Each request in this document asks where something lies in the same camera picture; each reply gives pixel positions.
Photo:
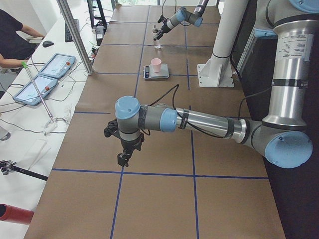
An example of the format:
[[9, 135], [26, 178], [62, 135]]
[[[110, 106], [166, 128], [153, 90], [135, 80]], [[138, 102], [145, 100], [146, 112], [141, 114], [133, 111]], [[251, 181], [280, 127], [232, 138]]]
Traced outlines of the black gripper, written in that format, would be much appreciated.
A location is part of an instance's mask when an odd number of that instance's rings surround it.
[[163, 37], [163, 34], [169, 33], [171, 29], [167, 24], [163, 24], [157, 34], [154, 35], [153, 40], [157, 41]]
[[117, 155], [118, 164], [122, 165], [123, 167], [128, 167], [129, 160], [132, 157], [134, 150], [140, 151], [144, 140], [145, 140], [144, 134], [140, 134], [138, 138], [134, 140], [121, 139], [123, 152]]

